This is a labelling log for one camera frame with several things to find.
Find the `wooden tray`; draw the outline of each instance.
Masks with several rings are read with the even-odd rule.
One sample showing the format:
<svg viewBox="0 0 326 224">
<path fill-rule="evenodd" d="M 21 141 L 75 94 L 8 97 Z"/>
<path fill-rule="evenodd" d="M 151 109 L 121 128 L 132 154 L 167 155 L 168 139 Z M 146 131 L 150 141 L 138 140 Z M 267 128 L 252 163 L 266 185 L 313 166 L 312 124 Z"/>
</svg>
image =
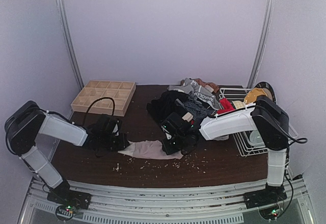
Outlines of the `wooden tray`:
<svg viewBox="0 0 326 224">
<path fill-rule="evenodd" d="M 73 111 L 86 112 L 96 99 L 111 97 L 116 104 L 114 115 L 124 116 L 135 90 L 135 82 L 91 80 L 73 100 L 71 107 Z M 103 99 L 95 103 L 89 113 L 112 115 L 112 109 L 112 101 Z"/>
</svg>

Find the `dish rack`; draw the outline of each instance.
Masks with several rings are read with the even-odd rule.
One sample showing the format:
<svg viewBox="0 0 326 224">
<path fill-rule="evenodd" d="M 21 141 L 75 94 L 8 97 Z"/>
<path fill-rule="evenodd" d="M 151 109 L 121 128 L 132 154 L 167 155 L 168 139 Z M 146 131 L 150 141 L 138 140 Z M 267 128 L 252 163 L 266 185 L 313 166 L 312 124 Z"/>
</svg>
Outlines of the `dish rack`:
<svg viewBox="0 0 326 224">
<path fill-rule="evenodd" d="M 246 95 L 251 89 L 247 88 L 220 88 L 219 98 L 226 98 L 231 103 L 232 101 L 240 100 L 243 102 Z M 289 134 L 293 138 L 298 137 L 298 133 L 295 129 L 289 124 Z M 239 153 L 242 157 L 247 157 L 251 155 L 258 155 L 267 153 L 267 148 L 265 146 L 253 146 L 253 144 L 249 140 L 250 132 L 238 132 L 233 134 L 233 138 L 238 147 Z"/>
</svg>

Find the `wooden table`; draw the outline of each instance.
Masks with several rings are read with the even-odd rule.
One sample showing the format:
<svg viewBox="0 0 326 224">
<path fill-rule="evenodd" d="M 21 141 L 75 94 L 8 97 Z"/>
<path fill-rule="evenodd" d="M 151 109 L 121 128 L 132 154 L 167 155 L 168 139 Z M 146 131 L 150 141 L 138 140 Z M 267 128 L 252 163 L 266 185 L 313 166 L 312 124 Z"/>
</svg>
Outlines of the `wooden table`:
<svg viewBox="0 0 326 224">
<path fill-rule="evenodd" d="M 137 86 L 125 117 L 122 131 L 128 140 L 162 140 L 165 135 L 146 111 L 146 104 L 159 98 L 167 86 Z M 83 113 L 74 113 L 73 121 L 81 123 Z M 89 114 L 86 125 L 99 115 Z M 239 155 L 230 137 L 227 141 L 199 140 L 198 148 L 181 160 L 136 159 L 116 152 L 103 153 L 60 142 L 52 163 L 68 180 L 123 187 L 198 187 L 257 181 L 267 177 L 267 154 Z"/>
</svg>

